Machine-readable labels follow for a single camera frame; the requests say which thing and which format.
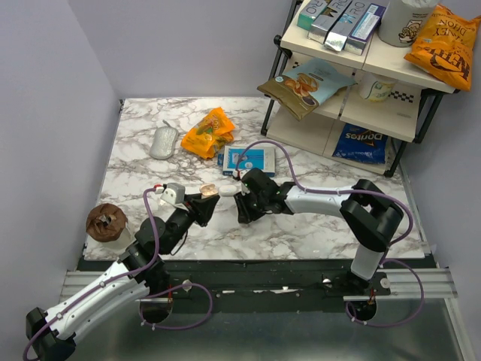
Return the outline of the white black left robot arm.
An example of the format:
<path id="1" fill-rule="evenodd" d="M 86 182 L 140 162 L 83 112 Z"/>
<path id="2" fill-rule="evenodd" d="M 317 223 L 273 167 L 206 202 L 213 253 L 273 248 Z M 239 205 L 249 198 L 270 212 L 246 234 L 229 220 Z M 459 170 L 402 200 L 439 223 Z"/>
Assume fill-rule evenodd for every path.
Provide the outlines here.
<path id="1" fill-rule="evenodd" d="M 160 296 L 171 300 L 171 294 L 183 287 L 171 284 L 162 255 L 186 237 L 192 224 L 206 226 L 220 197 L 186 195 L 169 188 L 162 197 L 174 206 L 167 220 L 147 208 L 147 218 L 134 241 L 106 271 L 64 302 L 47 310 L 34 308 L 27 314 L 29 342 L 23 359 L 33 350 L 38 360 L 67 360 L 89 329 L 120 306 Z"/>

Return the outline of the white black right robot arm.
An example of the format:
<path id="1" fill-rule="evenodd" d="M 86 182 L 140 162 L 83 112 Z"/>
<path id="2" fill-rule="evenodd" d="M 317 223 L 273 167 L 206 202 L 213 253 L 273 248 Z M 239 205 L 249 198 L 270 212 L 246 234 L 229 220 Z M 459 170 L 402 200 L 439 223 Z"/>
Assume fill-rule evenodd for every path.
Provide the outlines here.
<path id="1" fill-rule="evenodd" d="M 347 289 L 356 295 L 373 286 L 373 276 L 404 217 L 395 200 L 369 180 L 351 187 L 308 190 L 295 182 L 277 184 L 258 168 L 240 178 L 234 200 L 241 224 L 267 214 L 321 214 L 343 219 L 359 242 L 345 278 Z"/>

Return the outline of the white earbud charging case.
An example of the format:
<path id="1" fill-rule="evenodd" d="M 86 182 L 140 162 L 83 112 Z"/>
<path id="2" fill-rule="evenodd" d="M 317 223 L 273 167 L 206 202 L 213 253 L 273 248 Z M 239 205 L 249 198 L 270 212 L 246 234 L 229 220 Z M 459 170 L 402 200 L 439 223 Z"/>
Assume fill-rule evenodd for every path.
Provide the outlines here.
<path id="1" fill-rule="evenodd" d="M 235 185 L 223 185 L 223 186 L 220 186 L 218 189 L 218 194 L 221 197 L 233 197 L 238 192 L 239 192 L 239 189 Z"/>

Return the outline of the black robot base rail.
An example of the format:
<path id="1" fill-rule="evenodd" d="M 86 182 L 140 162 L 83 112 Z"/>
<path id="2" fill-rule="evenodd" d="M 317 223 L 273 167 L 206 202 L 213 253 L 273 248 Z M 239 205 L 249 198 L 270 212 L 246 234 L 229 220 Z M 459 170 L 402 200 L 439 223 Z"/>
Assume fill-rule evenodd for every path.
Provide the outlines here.
<path id="1" fill-rule="evenodd" d="M 370 281 L 350 273 L 349 260 L 227 261 L 168 260 L 166 275 L 153 288 L 169 296 L 143 300 L 148 315 L 167 307 L 177 314 L 341 312 L 348 299 L 366 302 L 391 293 L 387 276 Z"/>

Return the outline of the beige small earbud case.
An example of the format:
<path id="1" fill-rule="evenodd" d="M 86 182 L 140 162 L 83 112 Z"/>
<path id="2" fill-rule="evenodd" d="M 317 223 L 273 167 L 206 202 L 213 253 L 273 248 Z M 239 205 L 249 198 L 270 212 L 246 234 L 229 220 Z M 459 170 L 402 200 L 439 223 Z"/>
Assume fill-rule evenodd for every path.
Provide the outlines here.
<path id="1" fill-rule="evenodd" d="M 199 187 L 199 192 L 203 198 L 210 196 L 216 196 L 218 194 L 218 189 L 215 184 L 202 184 Z"/>

